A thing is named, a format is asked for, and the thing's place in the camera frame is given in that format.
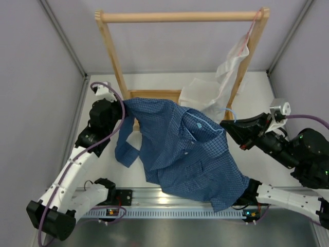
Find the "blue checked shirt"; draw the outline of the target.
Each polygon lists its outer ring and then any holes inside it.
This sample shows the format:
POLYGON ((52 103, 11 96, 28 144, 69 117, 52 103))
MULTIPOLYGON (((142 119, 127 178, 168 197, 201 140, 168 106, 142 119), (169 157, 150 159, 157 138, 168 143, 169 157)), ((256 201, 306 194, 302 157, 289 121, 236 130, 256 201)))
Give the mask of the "blue checked shirt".
POLYGON ((145 179, 174 196, 209 202, 214 211, 229 208, 243 194, 249 177, 238 169, 221 126, 203 113, 170 100, 132 98, 119 130, 115 157, 125 167, 137 158, 145 179))

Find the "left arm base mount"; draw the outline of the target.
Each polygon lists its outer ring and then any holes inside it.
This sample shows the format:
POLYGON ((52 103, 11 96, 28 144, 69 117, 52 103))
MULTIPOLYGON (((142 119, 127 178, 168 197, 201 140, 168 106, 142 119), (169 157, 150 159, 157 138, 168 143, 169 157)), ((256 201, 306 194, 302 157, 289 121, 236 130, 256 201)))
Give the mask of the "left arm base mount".
POLYGON ((115 217, 120 217, 123 214, 123 210, 119 207, 131 206, 133 193, 131 189, 117 189, 114 182, 104 178, 95 180, 95 184, 103 185, 108 189, 106 200, 97 205, 106 206, 106 215, 110 216, 110 218, 104 218, 102 220, 107 222, 114 221, 115 217))

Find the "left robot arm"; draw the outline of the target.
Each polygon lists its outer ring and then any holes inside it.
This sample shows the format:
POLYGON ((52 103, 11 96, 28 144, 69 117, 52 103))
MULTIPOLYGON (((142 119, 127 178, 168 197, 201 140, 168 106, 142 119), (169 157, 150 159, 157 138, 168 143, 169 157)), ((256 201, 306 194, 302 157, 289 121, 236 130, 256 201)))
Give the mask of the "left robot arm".
POLYGON ((111 136, 119 129, 125 109, 122 100, 97 100, 92 104, 86 128, 78 135, 66 165, 53 184, 39 198, 26 207, 32 225, 39 233, 46 233, 64 241, 73 232, 77 222, 100 203, 111 205, 116 201, 116 185, 100 178, 79 196, 74 193, 83 177, 100 157, 111 136))

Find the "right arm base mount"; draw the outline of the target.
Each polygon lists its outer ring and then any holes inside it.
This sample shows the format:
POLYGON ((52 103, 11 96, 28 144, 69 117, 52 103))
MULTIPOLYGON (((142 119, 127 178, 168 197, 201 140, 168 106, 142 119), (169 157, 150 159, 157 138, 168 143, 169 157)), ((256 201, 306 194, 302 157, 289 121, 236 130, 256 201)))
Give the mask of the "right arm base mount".
POLYGON ((262 185, 260 181, 250 179, 248 187, 243 194, 236 200, 233 206, 254 206, 257 205, 258 201, 256 197, 259 195, 258 188, 262 185))

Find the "blue wire hanger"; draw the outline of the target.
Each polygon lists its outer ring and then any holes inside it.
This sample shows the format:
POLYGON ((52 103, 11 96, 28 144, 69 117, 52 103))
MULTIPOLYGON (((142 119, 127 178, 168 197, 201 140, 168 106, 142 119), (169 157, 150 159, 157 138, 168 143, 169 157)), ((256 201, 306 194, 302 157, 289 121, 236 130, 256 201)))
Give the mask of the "blue wire hanger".
MULTIPOLYGON (((232 110, 230 108, 220 108, 219 111, 220 112, 223 112, 223 111, 226 112, 226 111, 228 111, 229 113, 231 113, 233 115, 233 122, 236 122, 237 121, 237 115, 236 115, 236 113, 235 113, 234 110, 232 110)), ((222 127, 220 127, 219 129, 214 129, 207 121, 203 120, 202 118, 199 118, 196 115, 191 114, 189 112, 187 112, 187 114, 190 115, 191 117, 199 120, 199 122, 197 122, 197 126, 198 126, 199 129, 201 129, 203 127, 203 125, 200 123, 200 121, 201 121, 201 122, 205 123, 212 131, 219 132, 220 134, 223 134, 224 129, 222 127)))

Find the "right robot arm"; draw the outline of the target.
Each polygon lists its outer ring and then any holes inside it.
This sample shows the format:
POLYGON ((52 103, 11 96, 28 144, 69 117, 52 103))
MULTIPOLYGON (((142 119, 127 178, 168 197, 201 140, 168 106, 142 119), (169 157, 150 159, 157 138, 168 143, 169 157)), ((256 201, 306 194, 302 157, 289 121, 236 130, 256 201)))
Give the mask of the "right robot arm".
POLYGON ((262 113, 240 120, 223 120, 220 125, 242 150, 258 147, 281 165, 291 176, 317 196, 276 189, 251 179, 239 192, 238 203, 272 204, 302 214, 328 228, 328 141, 318 131, 306 128, 292 140, 275 132, 289 116, 279 112, 262 113))

